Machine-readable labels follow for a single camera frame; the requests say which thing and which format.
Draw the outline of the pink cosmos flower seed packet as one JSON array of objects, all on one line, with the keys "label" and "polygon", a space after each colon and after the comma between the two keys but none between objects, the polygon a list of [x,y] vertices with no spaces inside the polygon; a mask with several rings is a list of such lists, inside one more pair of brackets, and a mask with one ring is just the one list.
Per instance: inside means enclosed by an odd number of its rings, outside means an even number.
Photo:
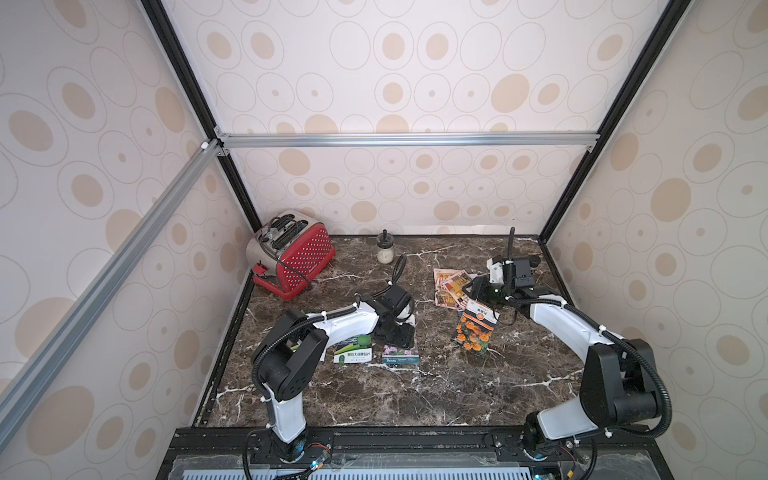
[{"label": "pink cosmos flower seed packet", "polygon": [[386,345],[381,362],[384,365],[416,365],[420,363],[420,354],[416,347],[399,348]]}]

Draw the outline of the pink illustrated sunflower seed packet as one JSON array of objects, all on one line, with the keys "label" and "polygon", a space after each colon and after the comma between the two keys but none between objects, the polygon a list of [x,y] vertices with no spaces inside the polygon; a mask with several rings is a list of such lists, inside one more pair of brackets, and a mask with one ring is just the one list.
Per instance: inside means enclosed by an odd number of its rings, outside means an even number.
[{"label": "pink illustrated sunflower seed packet", "polygon": [[452,310],[459,310],[460,303],[451,295],[445,287],[446,282],[454,275],[464,273],[464,270],[439,269],[433,270],[435,285],[434,303],[438,307],[445,307]]}]

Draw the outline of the orange marigold seed packet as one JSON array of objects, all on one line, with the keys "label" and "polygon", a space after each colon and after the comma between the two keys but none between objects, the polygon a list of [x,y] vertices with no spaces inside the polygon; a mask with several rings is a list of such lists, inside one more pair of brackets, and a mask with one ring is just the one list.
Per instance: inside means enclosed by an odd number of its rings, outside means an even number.
[{"label": "orange marigold seed packet", "polygon": [[454,341],[469,352],[486,354],[490,339],[498,327],[498,314],[489,306],[468,300],[461,311]]}]

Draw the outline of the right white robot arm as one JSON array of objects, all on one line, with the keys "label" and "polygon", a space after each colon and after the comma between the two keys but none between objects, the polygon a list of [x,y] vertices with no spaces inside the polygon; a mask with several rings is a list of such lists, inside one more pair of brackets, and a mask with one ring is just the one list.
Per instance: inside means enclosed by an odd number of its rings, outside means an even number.
[{"label": "right white robot arm", "polygon": [[657,372],[651,346],[626,339],[597,323],[534,279],[536,256],[494,257],[489,272],[464,287],[488,307],[509,306],[529,316],[568,346],[584,363],[577,397],[526,418],[522,444],[544,457],[560,441],[609,435],[615,430],[655,439],[672,424],[670,393]]}]

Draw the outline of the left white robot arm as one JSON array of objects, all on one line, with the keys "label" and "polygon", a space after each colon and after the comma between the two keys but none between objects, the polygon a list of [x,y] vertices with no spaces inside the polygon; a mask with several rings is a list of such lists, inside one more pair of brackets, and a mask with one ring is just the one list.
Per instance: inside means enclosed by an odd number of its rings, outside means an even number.
[{"label": "left white robot arm", "polygon": [[276,439],[294,445],[305,438],[302,393],[328,347],[360,335],[386,346],[414,346],[409,323],[414,301],[391,284],[376,295],[358,295],[343,308],[304,314],[285,311],[255,350],[251,380],[267,403],[269,429]]}]

